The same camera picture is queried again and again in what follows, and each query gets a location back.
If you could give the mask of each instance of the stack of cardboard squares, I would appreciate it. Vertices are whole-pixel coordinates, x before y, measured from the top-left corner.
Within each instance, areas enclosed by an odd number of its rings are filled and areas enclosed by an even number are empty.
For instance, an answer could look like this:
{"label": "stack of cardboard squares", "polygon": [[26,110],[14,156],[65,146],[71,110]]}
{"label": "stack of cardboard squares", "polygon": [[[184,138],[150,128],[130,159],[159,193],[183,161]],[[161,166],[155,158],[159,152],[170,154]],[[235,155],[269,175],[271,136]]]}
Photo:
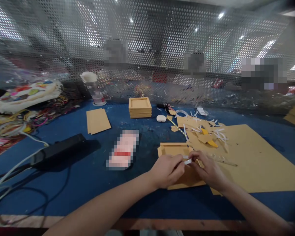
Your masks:
{"label": "stack of cardboard squares", "polygon": [[152,106],[148,97],[130,98],[129,113],[131,119],[151,117]]}

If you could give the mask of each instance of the yellow paper piece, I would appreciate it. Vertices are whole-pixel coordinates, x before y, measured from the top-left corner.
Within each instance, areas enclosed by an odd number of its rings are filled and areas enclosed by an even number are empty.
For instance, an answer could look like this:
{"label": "yellow paper piece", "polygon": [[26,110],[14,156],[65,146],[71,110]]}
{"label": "yellow paper piece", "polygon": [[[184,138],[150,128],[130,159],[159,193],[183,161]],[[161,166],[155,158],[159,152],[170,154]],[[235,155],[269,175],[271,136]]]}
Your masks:
{"label": "yellow paper piece", "polygon": [[202,128],[201,128],[201,130],[202,130],[202,133],[203,133],[204,135],[209,134],[209,132],[208,132],[206,129],[202,129]]}
{"label": "yellow paper piece", "polygon": [[213,142],[213,140],[208,141],[208,144],[210,144],[211,146],[213,146],[215,148],[219,147],[215,142]]}

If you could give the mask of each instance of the paper scrap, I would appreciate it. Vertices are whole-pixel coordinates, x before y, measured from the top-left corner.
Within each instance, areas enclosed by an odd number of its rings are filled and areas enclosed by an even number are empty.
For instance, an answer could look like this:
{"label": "paper scrap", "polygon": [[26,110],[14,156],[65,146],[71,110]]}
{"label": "paper scrap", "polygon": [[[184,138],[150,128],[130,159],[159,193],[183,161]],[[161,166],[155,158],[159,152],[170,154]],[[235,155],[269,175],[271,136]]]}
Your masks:
{"label": "paper scrap", "polygon": [[178,129],[176,126],[171,126],[171,131],[176,132],[176,131],[178,131]]}

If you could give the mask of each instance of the blurred person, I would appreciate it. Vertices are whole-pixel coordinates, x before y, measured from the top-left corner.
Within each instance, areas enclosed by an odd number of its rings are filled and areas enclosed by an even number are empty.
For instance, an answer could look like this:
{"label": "blurred person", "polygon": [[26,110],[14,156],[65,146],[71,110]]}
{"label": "blurred person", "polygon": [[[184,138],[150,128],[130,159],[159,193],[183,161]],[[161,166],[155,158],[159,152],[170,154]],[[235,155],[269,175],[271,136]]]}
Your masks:
{"label": "blurred person", "polygon": [[[212,188],[225,196],[260,235],[291,235],[292,225],[231,182],[217,163],[201,151],[189,154],[190,164]],[[194,161],[202,161],[201,168]],[[133,204],[159,188],[174,184],[185,172],[183,156],[162,155],[152,169],[137,178],[93,198],[60,220],[44,236],[104,235]]]}

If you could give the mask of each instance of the perforated metal sheet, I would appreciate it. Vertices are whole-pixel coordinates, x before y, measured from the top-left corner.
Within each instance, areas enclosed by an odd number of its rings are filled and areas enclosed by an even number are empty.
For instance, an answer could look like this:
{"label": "perforated metal sheet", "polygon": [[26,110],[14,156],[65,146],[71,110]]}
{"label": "perforated metal sheet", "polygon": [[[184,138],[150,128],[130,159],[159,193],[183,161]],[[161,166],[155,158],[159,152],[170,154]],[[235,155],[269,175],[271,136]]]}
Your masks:
{"label": "perforated metal sheet", "polygon": [[[144,94],[152,102],[280,112],[295,103],[295,89],[242,91],[240,58],[284,57],[291,69],[293,34],[294,18],[190,2],[0,0],[0,81],[51,76],[89,98],[79,74],[92,71],[107,98]],[[126,69],[104,68],[107,40],[127,42]],[[184,76],[187,53],[205,54],[203,78]],[[295,87],[295,70],[288,81]]]}

